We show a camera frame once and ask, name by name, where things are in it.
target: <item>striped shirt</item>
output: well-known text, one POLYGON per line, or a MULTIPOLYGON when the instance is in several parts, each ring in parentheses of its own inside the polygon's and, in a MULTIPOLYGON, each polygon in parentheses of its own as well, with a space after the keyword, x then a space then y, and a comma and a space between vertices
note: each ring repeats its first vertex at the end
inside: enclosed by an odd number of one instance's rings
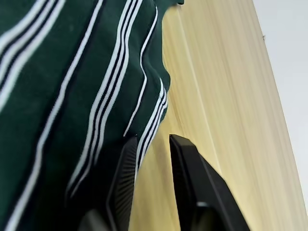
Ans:
POLYGON ((125 136, 137 175, 167 110, 161 23, 179 1, 0 2, 1 230, 52 229, 125 136))

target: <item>white stripe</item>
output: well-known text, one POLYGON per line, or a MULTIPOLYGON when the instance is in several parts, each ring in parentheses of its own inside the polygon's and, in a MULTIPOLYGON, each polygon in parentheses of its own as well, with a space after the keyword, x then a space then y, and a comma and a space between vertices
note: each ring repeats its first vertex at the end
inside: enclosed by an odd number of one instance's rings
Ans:
POLYGON ((138 109, 139 109, 139 106, 140 106, 140 103, 141 103, 141 99, 142 99, 142 96, 143 96, 143 92, 144 92, 144 89, 145 89, 145 86, 146 86, 147 76, 146 76, 146 73, 145 73, 145 71, 144 71, 144 69, 143 69, 143 65, 142 65, 142 56, 143 56, 143 53, 144 53, 144 50, 145 50, 146 46, 148 45, 148 42, 149 42, 149 40, 150 40, 150 37, 151 37, 151 35, 152 35, 152 32, 153 32, 153 30, 154 30, 154 28, 155 28, 155 25, 156 25, 156 22, 157 22, 158 10, 157 10, 157 7, 156 7, 156 6, 155 6, 155 9, 156 9, 155 19, 154 19, 154 21, 153 21, 153 23, 152 23, 151 29, 150 29, 150 31, 149 31, 149 33, 148 33, 148 36, 147 36, 146 39, 145 39, 145 42, 144 42, 144 44, 143 44, 143 46, 142 46, 142 48, 141 48, 141 52, 140 52, 140 67, 141 67, 141 70, 142 70, 143 76, 144 76, 143 85, 142 85, 142 88, 141 88, 141 91, 140 91, 140 94, 139 94, 139 98, 138 98, 138 101, 137 101, 136 108, 135 108, 133 114, 131 115, 131 118, 130 118, 130 120, 129 120, 129 123, 128 123, 128 125, 127 125, 127 128, 125 129, 125 132, 124 132, 124 135, 123 135, 123 136, 126 136, 128 130, 129 130, 129 128, 130 128, 130 125, 131 125, 131 123, 133 122, 133 119, 134 119, 134 117, 135 117, 135 115, 136 115, 136 113, 137 113, 137 111, 138 111, 138 109))
POLYGON ((4 47, 6 47, 18 34, 20 34, 34 19, 37 13, 40 11, 45 0, 38 0, 34 3, 30 11, 25 15, 25 17, 18 22, 12 29, 6 31, 0 37, 0 54, 3 52, 4 47))
MULTIPOLYGON (((63 8, 63 5, 65 3, 65 0, 59 0, 59 2, 57 3, 57 5, 55 6, 53 12, 51 13, 48 21, 46 22, 45 26, 42 28, 41 32, 36 36, 36 38, 33 40, 33 42, 31 43, 31 45, 29 45, 28 47, 28 52, 26 52, 26 54, 22 54, 21 57, 16 61, 18 66, 15 68, 20 68, 20 66, 22 66, 22 62, 26 62, 27 58, 29 57, 29 52, 33 51, 43 40, 43 38, 47 35, 47 33, 49 32, 49 30, 51 29, 52 25, 54 24, 55 20, 57 19, 61 9, 63 8)), ((64 85, 62 84, 61 86, 61 95, 64 97, 64 92, 63 89, 64 85)), ((37 182, 38 176, 39 176, 39 172, 40 172, 40 168, 41 168, 41 163, 42 163, 42 150, 43 150, 43 146, 45 143, 45 140, 49 134, 51 125, 53 123, 54 117, 57 114, 57 107, 61 106, 63 99, 61 100, 61 98, 57 99, 57 102, 51 112, 51 115, 49 116, 48 120, 47 120, 47 124, 46 127, 44 128, 44 131, 41 135, 41 137, 39 138, 38 141, 38 145, 37 145, 37 149, 36 149, 36 156, 35 156, 35 162, 32 168, 32 172, 31 175, 28 179, 28 182, 26 184, 26 187, 21 195, 21 197, 19 198, 14 211, 7 223, 7 226, 5 228, 5 231, 14 231, 16 230, 18 223, 20 221, 20 218, 25 210, 25 207, 29 201, 29 198, 33 192, 33 189, 35 187, 35 184, 37 182)))
POLYGON ((101 148, 102 148, 102 145, 103 145, 103 139, 104 139, 104 133, 105 133, 105 126, 106 126, 107 118, 109 116, 109 113, 110 113, 115 101, 116 101, 116 97, 117 97, 117 95, 120 91, 120 87, 121 87, 121 84, 122 84, 122 81, 123 81, 123 78, 124 78, 124 75, 125 75, 125 72, 126 72, 126 68, 127 68, 127 65, 128 65, 128 58, 129 58, 128 39, 129 39, 129 36, 130 36, 131 28, 132 28, 133 23, 136 19, 136 16, 137 16, 137 13, 139 11, 141 4, 142 4, 142 0, 138 0, 136 10, 134 11, 134 13, 132 15, 132 20, 129 22, 129 25, 128 25, 128 36, 126 37, 126 40, 125 40, 126 53, 125 53, 123 68, 121 69, 119 80, 116 83, 115 91, 114 91, 114 93, 111 97, 111 100, 110 100, 110 102, 107 106, 106 112, 103 115, 102 124, 101 124, 101 128, 100 128, 101 135, 100 135, 100 140, 99 140, 99 143, 98 143, 98 148, 97 148, 96 154, 95 154, 95 162, 97 162, 97 160, 98 160, 98 156, 101 152, 101 148))
POLYGON ((150 120, 149 120, 148 124, 146 125, 146 127, 145 127, 145 129, 143 131, 143 134, 141 135, 141 138, 139 140, 138 147, 137 147, 136 166, 135 166, 135 182, 136 182, 137 173, 138 173, 138 160, 139 160, 139 156, 140 156, 140 153, 141 153, 142 143, 143 143, 144 139, 146 139, 146 134, 147 134, 148 130, 150 129, 150 126, 151 126, 152 122, 155 119, 156 113, 159 110, 160 101, 161 101, 163 95, 164 95, 164 87, 163 87, 163 82, 160 79, 160 92, 159 92, 159 96, 158 96, 155 108, 154 108, 154 110, 152 112, 152 115, 150 117, 150 120))
MULTIPOLYGON (((1 65, 0 65, 0 79, 3 79, 5 72, 7 71, 7 67, 11 62, 14 55, 18 52, 18 50, 29 40, 31 36, 35 34, 35 31, 41 26, 43 21, 45 20, 48 12, 50 11, 52 5, 54 4, 55 0, 51 0, 48 2, 47 6, 43 10, 42 14, 39 18, 35 21, 32 27, 16 42, 14 43, 9 50, 5 53, 1 65)), ((46 24, 43 28, 39 31, 39 33, 35 36, 35 38, 30 42, 30 44, 19 54, 18 58, 15 60, 14 64, 12 65, 10 72, 8 73, 7 79, 3 85, 3 88, 0 92, 0 112, 2 111, 3 106, 6 104, 14 86, 21 72, 22 68, 24 67, 25 63, 37 49, 37 47, 41 44, 44 38, 47 36, 48 32, 50 31, 51 27, 53 26, 58 13, 60 12, 61 8, 57 7, 57 10, 54 9, 53 13, 50 15, 49 19, 47 20, 46 24)))
MULTIPOLYGON (((77 164, 77 166, 76 166, 76 168, 75 168, 75 170, 74 170, 74 172, 72 174, 72 177, 71 177, 71 179, 70 179, 70 181, 69 181, 69 183, 67 185, 67 188, 66 188, 66 198, 67 198, 68 191, 71 189, 73 183, 76 181, 76 178, 80 174, 83 166, 85 165, 86 159, 87 159, 87 154, 88 154, 88 151, 89 151, 89 148, 90 148, 91 135, 92 135, 92 131, 93 131, 95 112, 96 112, 96 110, 97 110, 97 108, 99 106, 100 99, 103 96, 103 93, 104 93, 105 88, 107 86, 107 83, 108 83, 108 80, 110 78, 112 69, 113 69, 113 67, 115 65, 115 62, 116 62, 116 57, 117 57, 117 54, 118 54, 119 48, 120 48, 121 27, 122 27, 122 25, 124 23, 125 14, 128 11, 128 7, 129 7, 130 2, 131 2, 131 0, 127 0, 126 4, 124 6, 123 12, 121 14, 121 17, 120 17, 120 21, 119 21, 119 24, 118 24, 118 27, 117 27, 117 36, 116 36, 116 43, 115 43, 114 51, 112 53, 111 60, 110 60, 110 63, 108 65, 108 68, 107 68, 107 71, 105 73, 105 76, 103 78, 101 87, 100 87, 100 89, 99 89, 99 91, 98 91, 98 93, 96 95, 96 98, 95 98, 95 100, 93 102, 93 105, 92 105, 92 108, 91 108, 91 111, 90 111, 89 124, 88 124, 88 132, 87 132, 87 137, 86 137, 85 145, 84 145, 82 154, 80 156, 79 162, 78 162, 78 164, 77 164)), ((88 164, 88 166, 87 166, 87 168, 85 170, 86 174, 88 173, 88 171, 90 169, 89 164, 88 164)))
MULTIPOLYGON (((107 121, 107 117, 109 116, 109 113, 112 109, 112 106, 116 100, 116 97, 120 91, 120 87, 121 87, 121 83, 122 83, 122 80, 124 78, 124 75, 125 75, 125 72, 126 72, 126 68, 127 68, 127 65, 128 65, 128 58, 129 58, 129 51, 128 51, 128 40, 129 40, 129 36, 130 36, 130 32, 131 32, 131 28, 132 28, 132 25, 135 21, 135 18, 137 16, 137 13, 139 11, 139 8, 141 6, 141 3, 142 3, 142 0, 138 0, 137 2, 137 5, 136 5, 136 8, 135 8, 135 11, 133 12, 132 14, 132 17, 131 17, 131 20, 129 21, 129 24, 128 24, 128 30, 127 30, 127 34, 126 34, 126 37, 125 37, 125 49, 126 49, 126 53, 125 53, 125 57, 124 57, 124 62, 123 62, 123 66, 122 66, 122 69, 120 71, 120 74, 119 74, 119 79, 118 79, 118 82, 116 83, 116 86, 115 86, 115 91, 113 92, 113 95, 111 97, 111 100, 106 108, 106 111, 103 115, 103 118, 102 118, 102 124, 101 124, 101 127, 100 127, 100 139, 99 139, 99 144, 98 144, 98 147, 97 147, 97 150, 96 150, 96 154, 95 154, 95 163, 97 162, 97 159, 98 159, 98 156, 99 156, 99 152, 101 151, 101 148, 102 148, 102 145, 103 145, 103 136, 104 136, 104 128, 105 128, 105 124, 106 124, 106 121, 107 121)), ((134 6, 134 2, 128 12, 128 15, 130 15, 130 12, 132 11, 133 9, 133 6, 134 6)), ((123 40, 124 40, 124 34, 122 34, 122 45, 123 45, 123 40)), ((120 51, 120 59, 121 59, 121 56, 123 56, 123 53, 124 51, 121 49, 120 51)), ((102 113, 102 110, 103 110, 103 105, 105 105, 110 93, 111 93, 111 90, 113 88, 113 85, 115 83, 115 80, 116 80, 116 75, 119 71, 119 68, 120 68, 120 64, 122 62, 122 59, 120 61, 119 59, 119 62, 117 63, 116 65, 116 69, 115 69, 115 73, 113 75, 113 78, 111 80, 111 83, 108 87, 108 91, 107 91, 107 94, 106 94, 106 97, 104 98, 101 106, 100 106, 100 109, 99 109, 99 113, 98 113, 98 116, 96 118, 96 125, 98 126, 98 122, 99 122, 99 119, 101 117, 101 113, 102 113)), ((91 166, 91 163, 92 163, 92 155, 93 153, 90 153, 90 162, 88 163, 88 166, 86 168, 86 171, 84 172, 84 174, 82 175, 82 177, 80 178, 80 180, 78 181, 76 187, 74 188, 73 190, 73 193, 72 193, 72 196, 74 195, 74 193, 76 192, 76 190, 78 189, 80 183, 83 181, 83 179, 86 177, 86 175, 88 174, 89 170, 90 170, 90 166, 91 166)))
POLYGON ((163 101, 162 105, 163 105, 165 102, 166 102, 166 104, 163 106, 163 108, 162 108, 162 110, 161 110, 159 116, 157 117, 156 121, 154 122, 154 126, 152 127, 152 129, 151 129, 151 131, 150 131, 150 134, 149 134, 147 140, 145 141, 145 145, 144 145, 144 147, 143 147, 143 151, 142 151, 142 155, 141 155, 141 160, 140 160, 139 167, 141 166, 141 163, 143 162, 144 156, 145 156, 146 152, 148 151, 149 145, 152 143, 152 141, 153 141, 153 139, 154 139, 154 137, 155 137, 155 134, 157 133, 158 126, 159 126, 159 124, 160 124, 160 120, 161 120, 161 117, 162 117, 162 115, 163 115, 163 113, 164 113, 164 110, 165 110, 165 109, 167 108, 167 106, 168 106, 168 100, 167 100, 166 98, 164 98, 164 101, 163 101))

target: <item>wooden desk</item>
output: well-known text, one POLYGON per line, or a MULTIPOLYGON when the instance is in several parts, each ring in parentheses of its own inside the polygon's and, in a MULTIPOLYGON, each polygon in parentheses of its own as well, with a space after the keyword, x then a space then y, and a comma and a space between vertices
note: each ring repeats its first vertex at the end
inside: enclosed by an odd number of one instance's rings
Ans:
POLYGON ((189 138, 254 231, 307 231, 292 147, 252 0, 186 0, 163 22, 169 108, 140 169, 131 231, 180 230, 169 134, 189 138))

